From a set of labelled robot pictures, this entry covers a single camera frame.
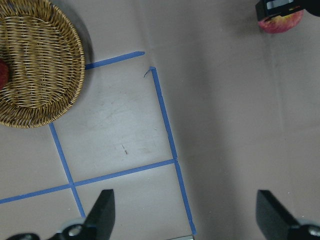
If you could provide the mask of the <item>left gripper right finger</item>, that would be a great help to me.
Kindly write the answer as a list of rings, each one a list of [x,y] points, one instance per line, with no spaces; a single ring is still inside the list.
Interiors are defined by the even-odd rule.
[[[256,194],[256,223],[267,240],[318,240],[320,226],[298,221],[269,190]]]

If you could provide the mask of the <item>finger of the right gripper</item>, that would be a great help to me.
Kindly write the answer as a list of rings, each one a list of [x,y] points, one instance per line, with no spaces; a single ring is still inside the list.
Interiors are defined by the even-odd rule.
[[[259,0],[255,5],[258,21],[306,10],[309,14],[320,16],[319,0]]]

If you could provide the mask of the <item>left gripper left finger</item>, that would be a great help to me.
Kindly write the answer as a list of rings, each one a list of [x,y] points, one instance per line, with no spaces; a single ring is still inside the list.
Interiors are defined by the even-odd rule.
[[[51,240],[109,240],[115,225],[116,206],[113,189],[104,189],[87,217],[57,231]]]

